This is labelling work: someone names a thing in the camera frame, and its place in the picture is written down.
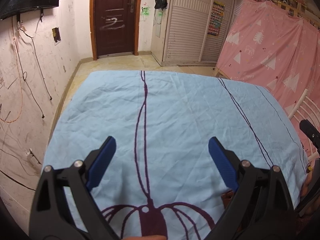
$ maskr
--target wooden door frame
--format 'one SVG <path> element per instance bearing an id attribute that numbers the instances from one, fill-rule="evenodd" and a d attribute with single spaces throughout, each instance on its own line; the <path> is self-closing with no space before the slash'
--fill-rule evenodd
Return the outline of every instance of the wooden door frame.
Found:
<path id="1" fill-rule="evenodd" d="M 98 60 L 97 54 L 97 42 L 96 42 L 96 32 L 94 25 L 94 1 L 90 0 L 90 31 L 91 31 L 91 45 L 92 45 L 92 54 L 93 60 Z M 138 55 L 138 44 L 139 44 L 139 21 L 140 21 L 140 5 L 141 0 L 136 0 L 136 9 L 134 16 L 134 34 L 133 34 L 133 53 L 134 55 Z"/>

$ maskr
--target white wardrobe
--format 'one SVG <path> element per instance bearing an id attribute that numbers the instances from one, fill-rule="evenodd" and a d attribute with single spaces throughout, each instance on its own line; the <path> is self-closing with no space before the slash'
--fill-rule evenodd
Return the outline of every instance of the white wardrobe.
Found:
<path id="1" fill-rule="evenodd" d="M 242 0 L 168 0 L 155 24 L 151 52 L 160 65 L 215 65 Z M 207 35 L 213 2 L 224 6 L 218 36 Z"/>

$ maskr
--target tile floor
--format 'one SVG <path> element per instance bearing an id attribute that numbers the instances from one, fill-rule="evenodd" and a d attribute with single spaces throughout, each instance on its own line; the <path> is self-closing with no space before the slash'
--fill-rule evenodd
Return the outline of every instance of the tile floor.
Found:
<path id="1" fill-rule="evenodd" d="M 62 111 L 66 108 L 74 93 L 78 90 L 82 82 L 91 72 L 100 70 L 145 70 L 145 71 L 173 71 L 180 73 L 198 74 L 203 76 L 213 76 L 213 67 L 206 66 L 170 66 L 161 67 L 152 55 L 143 56 L 120 56 L 109 57 L 83 63 L 67 93 L 66 100 L 63 103 Z"/>

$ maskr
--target blue gripper pad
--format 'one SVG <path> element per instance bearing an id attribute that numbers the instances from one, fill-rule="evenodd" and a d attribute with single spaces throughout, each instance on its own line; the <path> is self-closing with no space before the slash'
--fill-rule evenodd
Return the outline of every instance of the blue gripper pad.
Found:
<path id="1" fill-rule="evenodd" d="M 110 137 L 109 141 L 105 142 L 99 149 L 99 154 L 88 171 L 88 181 L 86 187 L 90 192 L 94 187 L 99 186 L 100 181 L 106 169 L 108 168 L 112 157 L 116 152 L 116 140 Z"/>
<path id="2" fill-rule="evenodd" d="M 212 137 L 209 140 L 209 153 L 214 163 L 216 164 L 220 175 L 228 188 L 231 188 L 233 192 L 238 190 L 239 184 L 237 181 L 236 170 L 224 154 L 224 149 L 219 145 L 217 138 Z"/>

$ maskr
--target door threshold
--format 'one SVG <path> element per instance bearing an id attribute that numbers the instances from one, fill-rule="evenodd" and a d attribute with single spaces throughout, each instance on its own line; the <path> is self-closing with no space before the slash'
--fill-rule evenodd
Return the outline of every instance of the door threshold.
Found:
<path id="1" fill-rule="evenodd" d="M 121 52 L 121 53 L 108 54 L 108 55 L 98 56 L 98 59 L 107 58 L 107 57 L 129 56 L 129 55 L 133 55 L 133 52 Z"/>

